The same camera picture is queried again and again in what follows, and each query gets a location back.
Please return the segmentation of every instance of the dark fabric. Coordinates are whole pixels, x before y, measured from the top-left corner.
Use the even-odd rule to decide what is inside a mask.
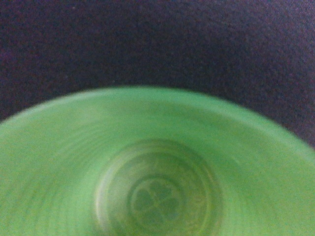
[[[154,85],[233,101],[315,147],[312,0],[6,2],[1,120],[70,92]]]

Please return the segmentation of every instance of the green cup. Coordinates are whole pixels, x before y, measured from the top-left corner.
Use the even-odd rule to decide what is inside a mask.
[[[1,236],[314,236],[315,152],[217,98],[82,92],[0,125]]]

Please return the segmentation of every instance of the clover logo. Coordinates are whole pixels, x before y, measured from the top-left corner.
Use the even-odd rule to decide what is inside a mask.
[[[167,179],[153,178],[141,182],[131,197],[131,212],[137,222],[159,230],[179,218],[182,196],[176,185]]]

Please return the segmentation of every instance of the textured fabric background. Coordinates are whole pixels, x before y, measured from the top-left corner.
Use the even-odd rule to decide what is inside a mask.
[[[70,92],[154,85],[257,111],[315,147],[312,0],[1,1],[0,120]]]

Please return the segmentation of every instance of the dark purple cloth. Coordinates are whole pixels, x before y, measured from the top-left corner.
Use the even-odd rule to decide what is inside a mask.
[[[312,0],[6,2],[0,120],[70,92],[154,85],[233,101],[315,147]]]

